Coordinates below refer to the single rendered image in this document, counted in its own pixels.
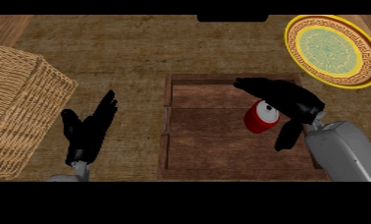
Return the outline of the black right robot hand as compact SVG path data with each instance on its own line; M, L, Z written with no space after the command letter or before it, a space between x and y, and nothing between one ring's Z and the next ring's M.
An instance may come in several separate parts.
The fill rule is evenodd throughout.
M284 80L237 78L232 86L260 98L290 118L281 127L273 148L276 151L291 149L303 125L315 122L325 104L304 88Z

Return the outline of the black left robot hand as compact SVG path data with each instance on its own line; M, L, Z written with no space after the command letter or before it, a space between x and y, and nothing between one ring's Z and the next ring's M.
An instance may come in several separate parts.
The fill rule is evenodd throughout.
M78 161L86 164L94 162L117 112L116 104L114 92L108 90L94 113L83 120L79 120L70 109L61 110L63 135L69 142L64 158L67 166Z

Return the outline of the red can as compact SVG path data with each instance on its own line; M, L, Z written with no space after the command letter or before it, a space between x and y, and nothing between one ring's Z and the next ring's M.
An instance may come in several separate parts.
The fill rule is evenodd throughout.
M263 100L256 101L242 116L247 130L260 134L278 124L278 121L278 110Z

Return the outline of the yellow patterned plate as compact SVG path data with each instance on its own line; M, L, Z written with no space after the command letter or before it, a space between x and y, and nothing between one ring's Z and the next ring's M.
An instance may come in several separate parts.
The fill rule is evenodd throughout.
M290 56L323 84L344 89L371 86L371 36L335 15L298 15L284 30Z

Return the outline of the brown wooden tray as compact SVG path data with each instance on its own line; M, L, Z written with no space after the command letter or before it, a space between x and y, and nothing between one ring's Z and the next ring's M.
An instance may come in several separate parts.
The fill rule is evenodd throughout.
M159 138L160 180L323 181L306 144L275 150L276 127L242 124L256 98L232 87L234 74L170 74L164 79Z

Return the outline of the tan wicker basket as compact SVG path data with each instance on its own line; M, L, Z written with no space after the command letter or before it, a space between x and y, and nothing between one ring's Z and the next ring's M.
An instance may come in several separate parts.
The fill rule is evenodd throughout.
M0 46L0 179L14 179L78 87L42 55Z

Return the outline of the brown wooden board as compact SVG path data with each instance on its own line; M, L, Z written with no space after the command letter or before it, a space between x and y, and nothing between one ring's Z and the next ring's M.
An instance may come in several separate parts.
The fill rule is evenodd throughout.
M32 15L0 15L0 45L14 46L32 17Z

